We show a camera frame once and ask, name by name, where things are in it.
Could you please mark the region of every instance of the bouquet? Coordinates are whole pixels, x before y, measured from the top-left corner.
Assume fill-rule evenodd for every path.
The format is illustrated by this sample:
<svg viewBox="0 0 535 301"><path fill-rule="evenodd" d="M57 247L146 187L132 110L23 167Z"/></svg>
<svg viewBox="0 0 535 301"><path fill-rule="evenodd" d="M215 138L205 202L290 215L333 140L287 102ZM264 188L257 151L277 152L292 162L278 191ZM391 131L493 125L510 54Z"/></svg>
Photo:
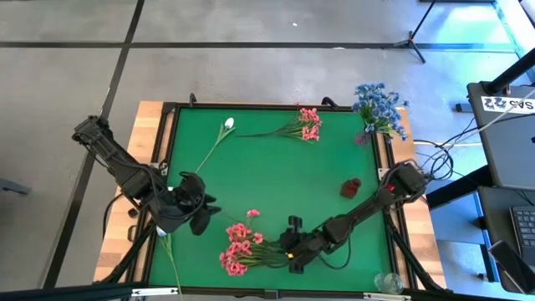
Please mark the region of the bouquet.
<svg viewBox="0 0 535 301"><path fill-rule="evenodd" d="M251 230L251 221L258 216L258 210L249 210L245 225L239 222L227 228L231 244L219 255L219 260L229 276L243 276L253 267L282 268L288 265L288 257L278 242L268 241L260 232Z"/></svg>
<svg viewBox="0 0 535 301"><path fill-rule="evenodd" d="M240 135L240 137L280 135L312 142L314 140L319 140L319 127L321 126L321 123L316 108L311 110L302 108L298 111L295 117L278 130L262 134Z"/></svg>
<svg viewBox="0 0 535 301"><path fill-rule="evenodd" d="M384 92L385 84L362 84L355 89L355 95L359 96L352 110L359 113L364 120L364 131L355 137L357 145L367 145L374 133L382 133L390 140L392 134L400 135L402 140L407 139L405 127L398 124L401 115L395 109L400 101L400 95L396 92ZM403 106L409 106L409 101L404 100Z"/></svg>

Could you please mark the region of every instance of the cable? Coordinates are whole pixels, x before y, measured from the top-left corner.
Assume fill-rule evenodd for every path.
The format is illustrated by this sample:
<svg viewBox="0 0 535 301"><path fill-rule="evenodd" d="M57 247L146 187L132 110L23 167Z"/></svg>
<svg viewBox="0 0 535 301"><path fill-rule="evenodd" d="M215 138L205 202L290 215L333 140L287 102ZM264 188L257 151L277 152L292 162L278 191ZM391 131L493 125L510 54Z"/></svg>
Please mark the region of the cable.
<svg viewBox="0 0 535 301"><path fill-rule="evenodd" d="M108 221L108 212L111 209L111 206L115 203L115 201L119 200L123 196L123 193L121 192L116 197L111 199L108 206L106 206L106 210L104 210L104 220L102 221L102 239L104 239L104 236L106 235L106 228L107 228L107 221Z"/></svg>
<svg viewBox="0 0 535 301"><path fill-rule="evenodd" d="M341 270L347 267L349 264L349 261L351 261L351 236L350 235L348 236L347 243L348 243L348 258L345 260L345 263L342 266L335 267L334 265L328 263L327 260L325 260L325 258L323 258L321 255L319 255L319 259L321 259L321 262L324 263L327 266L327 268L332 268L333 270Z"/></svg>
<svg viewBox="0 0 535 301"><path fill-rule="evenodd" d="M526 198L526 201L530 204L532 204L532 206L535 206L533 205L533 203L529 200L529 197L526 196L526 193L524 193L524 191L520 191L522 193L522 195Z"/></svg>
<svg viewBox="0 0 535 301"><path fill-rule="evenodd" d="M429 155L426 155L426 154L422 154L422 153L419 153L419 152L416 152L418 155L422 155L422 156L429 156ZM459 176L462 176L462 177L465 177L466 179L468 179L468 181L471 181L472 183L476 184L477 186L481 186L479 183L477 183L476 181L472 180L470 177L466 176L466 175L463 175L461 174L460 172L458 171L454 171L453 169L451 169L451 171ZM519 197L521 197L524 201L528 202L529 204L531 204L532 206L535 206L535 204L526 196L526 193L524 193L524 191L520 191L518 192L518 190L513 190L515 193L518 194Z"/></svg>
<svg viewBox="0 0 535 301"><path fill-rule="evenodd" d="M462 135L464 135L464 134L466 133L466 130L468 130L468 128L470 127L470 125L472 124L472 122L474 122L475 119L476 119L475 117L472 117L472 118L471 118L470 123L468 123L468 125L464 128L464 130L462 130L461 135L460 135L455 141L453 141L453 144L452 144L447 150L444 149L444 145L446 145L446 142L443 143L443 144L441 144L441 145L437 145L435 142L428 141L428 140L415 140L415 141L429 142L429 143L435 145L435 147L439 147L439 148L441 148L441 149L447 154L447 156L450 157L451 168L453 168L453 159L451 159L451 156L450 156L450 154L448 153L448 151L449 151L449 150L450 150L450 149L457 143L457 141L462 137ZM423 166L425 166L425 164L427 164L427 162L428 162L431 158L433 158L433 156L430 157L429 159L427 159L427 160L424 162ZM438 168L439 170L444 166L444 162L446 162L446 160L443 159L443 163L442 163L442 165Z"/></svg>
<svg viewBox="0 0 535 301"><path fill-rule="evenodd" d="M89 154L93 157L93 159L95 161L97 161L105 169L108 169L108 166L106 164L104 164L99 158L97 158L97 156L89 149L89 147L87 145L83 145L83 146L85 147L87 152L89 152Z"/></svg>
<svg viewBox="0 0 535 301"><path fill-rule="evenodd" d="M535 89L531 90L526 96L524 96L522 99L520 99L520 101L516 102L511 108L509 108L509 109L507 109L506 111L502 112L500 115L498 115L496 118L494 118L493 120L491 120L491 121L490 121L489 123L487 123L486 125L481 126L481 127L478 126L478 127L476 127L476 128L469 129L469 130L463 130L459 135L455 135L455 136L451 137L449 140L447 140L446 142L444 142L442 145L444 145L444 144L450 142L451 140L453 140L453 139L455 139L455 138L457 138L457 137L458 137L459 139L461 139L461 137L462 137L464 134L468 133L468 132L477 130L476 133L472 133L472 134L470 134L470 135L468 135L468 136L462 138L462 139L459 140L459 141L456 140L456 142L461 143L462 141L467 140L468 138L474 136L475 134L478 134L478 133L484 131L484 130L485 130L486 128L488 128L489 126L491 126L491 125L497 123L497 122L498 122L498 121L499 121L505 114L509 113L509 111L511 111L511 110L513 110L513 109L515 109L515 108L517 108L517 106L518 106L519 104L523 104L523 103L524 103L524 100L525 100L526 98L528 98L529 96L531 96L533 93L535 93ZM443 150L442 150L442 149L438 150L435 154L431 155L431 157L434 157L435 155L439 154L441 151L443 151Z"/></svg>
<svg viewBox="0 0 535 301"><path fill-rule="evenodd" d="M442 145L439 145L433 141L429 141L429 140L423 140L423 139L416 139L415 140L416 142L427 142L427 143L431 143L432 145L434 145L436 148L440 148L441 151L444 151L444 154L436 157L436 158L433 158L432 156L429 156L429 155L426 155L426 154L422 154L422 153L419 153L419 152L416 152L417 154L419 155L423 155L423 156L429 156L429 159L427 159L424 163L424 165L431 159L434 159L435 161L433 162L433 164L431 165L431 171L430 171L430 174L431 176L433 177L433 179L435 180L447 180L449 178L451 178L451 176L453 175L453 157L451 157L450 153L449 153L449 149L446 149L444 146ZM435 164L436 162L438 162L439 159L442 159L442 163L440 166L438 166L436 169L435 169ZM437 177L436 176L436 173L444 166L448 166L450 168L450 170L444 175L444 176L441 176L441 177Z"/></svg>

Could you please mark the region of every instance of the black clamp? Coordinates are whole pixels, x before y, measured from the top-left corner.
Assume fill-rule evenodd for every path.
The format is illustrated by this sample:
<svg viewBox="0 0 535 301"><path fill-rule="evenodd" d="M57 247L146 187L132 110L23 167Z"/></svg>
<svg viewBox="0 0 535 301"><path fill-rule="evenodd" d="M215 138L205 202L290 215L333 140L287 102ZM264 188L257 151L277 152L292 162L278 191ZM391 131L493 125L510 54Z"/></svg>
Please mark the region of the black clamp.
<svg viewBox="0 0 535 301"><path fill-rule="evenodd" d="M277 300L279 298L278 291L273 289L265 289L264 298L267 300Z"/></svg>
<svg viewBox="0 0 535 301"><path fill-rule="evenodd" d="M330 97L327 97L327 96L325 96L321 100L321 104L322 105L329 105L331 107L331 109L333 109L333 110L338 110L339 109L339 106L332 99L330 99Z"/></svg>
<svg viewBox="0 0 535 301"><path fill-rule="evenodd" d="M190 93L190 108L193 108L193 104L197 102L197 98L193 93Z"/></svg>

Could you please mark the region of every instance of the black table border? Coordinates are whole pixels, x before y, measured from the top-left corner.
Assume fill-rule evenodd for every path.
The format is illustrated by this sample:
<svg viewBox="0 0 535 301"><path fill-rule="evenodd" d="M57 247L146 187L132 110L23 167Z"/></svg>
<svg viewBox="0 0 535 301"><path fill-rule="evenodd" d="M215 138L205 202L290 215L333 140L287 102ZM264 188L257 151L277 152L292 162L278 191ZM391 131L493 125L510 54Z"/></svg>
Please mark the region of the black table border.
<svg viewBox="0 0 535 301"><path fill-rule="evenodd" d="M320 112L352 112L351 108L348 106L337 106L331 99L324 98L323 105L300 105L300 107L304 107L307 109L316 108ZM156 133L155 138L155 146L153 149L151 161L153 163L156 163L158 161L158 155L161 152L161 142L163 140L163 136L165 134L165 128L166 128L166 122L168 119L168 114L173 113L172 118L172 124L171 129L169 133L169 139L167 143L166 148L166 154L165 158L161 161L163 163L166 163L167 166L169 166L169 163L171 161L172 153L173 153L173 147L174 147L174 141L176 138L176 131L178 128L178 121L180 119L180 111L183 108L195 108L195 109L220 109L220 110L295 110L295 105L281 105L281 104L229 104L229 103L197 103L196 97L194 94L190 94L190 102L189 103L174 103L174 102L165 102L162 107L162 112L160 115L160 122L158 125L158 131ZM374 150L374 158L375 158L375 165L376 165L376 172L377 177L379 177L379 167L383 167L381 160L380 160L380 153L379 153L379 142L377 140L377 137L375 135L372 135L372 148ZM385 152L387 155L388 160L388 167L392 167L394 162L394 154L392 151L392 147L390 143L385 142ZM389 253L389 260L390 260L390 270L393 273L400 273L397 256L395 252L395 243L392 238L392 236L388 232L388 225L386 223L385 215L389 214L387 210L383 210L383 221L385 224L385 233L386 233L386 242L387 242L387 248ZM406 231L406 221L405 221L405 214L402 210L399 210L396 213L398 217L399 224L401 225L401 233L402 237L407 243L409 244L408 234ZM147 212L143 212L140 219L138 219L137 228L141 229L142 225L145 224L147 217ZM145 255L145 264L142 269L141 273L141 282L145 283L147 286L149 285L149 276L150 271L152 269L152 258L154 256L155 251L155 243L156 243L157 235L155 232L153 232L149 237L149 242L147 245L147 251ZM409 275L409 286L410 288L417 288L416 287L416 281L415 281L415 274L414 271L412 271L410 265L405 260L405 263L407 265L407 273ZM133 263L129 266L127 270L127 279L126 282L133 281L134 277L134 271L137 264L137 260L134 260ZM266 298L269 294L275 293L278 298L283 297L314 297L314 298L363 298L364 292L359 291L353 291L353 292L345 292L345 291L314 291L314 290L288 290L288 289L276 289L276 290L266 290L261 288L199 288L199 287L181 287L183 293L188 294L210 294L210 295L230 295L230 296L236 296L236 297L245 297L245 296L253 296L253 297L260 297L260 298Z"/></svg>

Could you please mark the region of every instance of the tripod leg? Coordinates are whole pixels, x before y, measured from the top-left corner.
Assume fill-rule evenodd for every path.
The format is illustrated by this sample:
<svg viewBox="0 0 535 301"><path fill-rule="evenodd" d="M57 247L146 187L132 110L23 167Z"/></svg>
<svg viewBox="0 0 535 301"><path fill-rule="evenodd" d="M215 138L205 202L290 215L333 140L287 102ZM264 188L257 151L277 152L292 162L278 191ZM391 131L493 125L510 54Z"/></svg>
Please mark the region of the tripod leg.
<svg viewBox="0 0 535 301"><path fill-rule="evenodd" d="M407 47L410 47L410 41L409 40L405 40L405 41L401 41L401 42L398 42L398 43L394 43L392 45L392 48L407 48Z"/></svg>
<svg viewBox="0 0 535 301"><path fill-rule="evenodd" d="M416 26L415 31L414 31L413 33L410 34L410 38L409 38L409 40L412 40L412 39L415 38L416 33L418 33L418 30L420 29L421 24L424 22L425 18L427 18L427 15L429 14L429 12L430 12L431 9L433 8L433 6L435 6L435 2L436 2L436 0L433 0L433 2L431 3L431 5L427 8L427 11L425 12L424 17L420 20L420 22L418 23L418 26Z"/></svg>
<svg viewBox="0 0 535 301"><path fill-rule="evenodd" d="M420 57L421 62L422 62L423 64L425 64L424 56L421 55L421 52L420 52L420 50L418 49L418 47L416 46L416 44L414 44L414 42L410 41L409 45L410 45L410 47L411 47L412 49L414 49L414 50L416 51L416 54L418 54L418 56Z"/></svg>

